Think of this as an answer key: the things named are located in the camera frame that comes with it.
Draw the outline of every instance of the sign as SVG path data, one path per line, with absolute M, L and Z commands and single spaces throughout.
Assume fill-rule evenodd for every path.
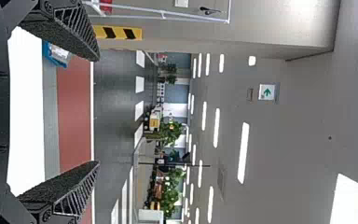
M 274 84 L 260 84 L 258 91 L 258 100 L 260 101 L 275 101 L 276 85 Z

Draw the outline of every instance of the fluorescent light panel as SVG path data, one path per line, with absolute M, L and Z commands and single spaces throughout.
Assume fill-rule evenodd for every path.
M 257 58 L 255 56 L 249 56 L 249 66 L 255 66 L 255 63 L 257 61 Z
M 186 126 L 186 142 L 188 143 L 188 126 Z
M 213 132 L 213 146 L 217 147 L 219 141 L 219 126 L 220 126 L 220 109 L 217 108 L 214 114 L 214 132 Z
M 197 74 L 197 58 L 195 58 L 193 61 L 193 78 L 196 78 L 196 74 Z
M 196 152 L 197 152 L 197 146 L 196 146 L 196 144 L 194 144 L 194 146 L 193 146 L 193 158 L 191 158 L 193 160 L 193 165 L 196 165 Z
M 191 152 L 191 142 L 193 141 L 193 134 L 188 137 L 188 152 Z
M 211 66 L 211 54 L 207 53 L 206 54 L 206 65 L 205 65 L 205 76 L 209 76 L 209 69 Z
M 199 77 L 201 77 L 201 69 L 202 69 L 202 54 L 199 54 Z
M 248 153 L 248 141 L 249 141 L 249 124 L 242 124 L 242 136 L 241 136 L 241 148 L 240 148 L 240 161 L 238 164 L 238 180 L 241 184 L 245 180 L 246 169 L 246 156 Z
M 187 109 L 190 110 L 191 108 L 191 93 L 188 93 L 188 101 L 187 101 Z
M 338 175 L 330 224 L 358 224 L 358 183 Z
M 212 222 L 212 211 L 213 211 L 213 197 L 214 190 L 213 187 L 209 187 L 209 201 L 208 201 L 208 223 Z
M 200 209 L 199 208 L 196 209 L 196 217 L 194 217 L 194 223 L 200 224 Z
M 200 161 L 200 167 L 199 167 L 199 189 L 202 186 L 202 165 L 203 165 L 203 161 Z
M 194 184 L 190 185 L 190 205 L 193 204 L 193 197 L 194 197 Z
M 225 55 L 220 54 L 219 73 L 223 73 L 224 71 L 225 71 Z
M 190 167 L 187 167 L 187 177 L 186 177 L 186 183 L 190 184 Z
M 206 125 L 206 109 L 207 109 L 207 103 L 204 102 L 202 107 L 202 130 L 205 131 L 205 125 Z
M 191 95 L 191 114 L 194 113 L 194 95 Z

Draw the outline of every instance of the gray floor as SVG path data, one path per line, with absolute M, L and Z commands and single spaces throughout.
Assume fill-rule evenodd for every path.
M 134 151 L 134 133 L 140 120 L 134 121 L 135 105 L 153 102 L 156 67 L 145 58 L 145 69 L 135 63 L 136 53 L 126 50 L 102 50 L 94 64 L 94 138 L 95 159 L 101 162 L 96 185 L 96 224 L 111 223 L 111 212 L 129 177 Z M 145 77 L 145 91 L 135 93 L 135 77 Z

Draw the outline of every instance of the yellow and black warning stripe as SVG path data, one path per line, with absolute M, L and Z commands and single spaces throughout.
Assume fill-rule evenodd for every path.
M 93 25 L 97 39 L 142 40 L 142 29 L 120 26 Z

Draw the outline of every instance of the red floor stripe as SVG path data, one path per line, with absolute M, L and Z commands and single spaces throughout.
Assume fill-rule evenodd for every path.
M 57 69 L 61 172 L 91 160 L 90 62 L 74 56 L 67 69 Z M 91 204 L 82 224 L 91 224 Z

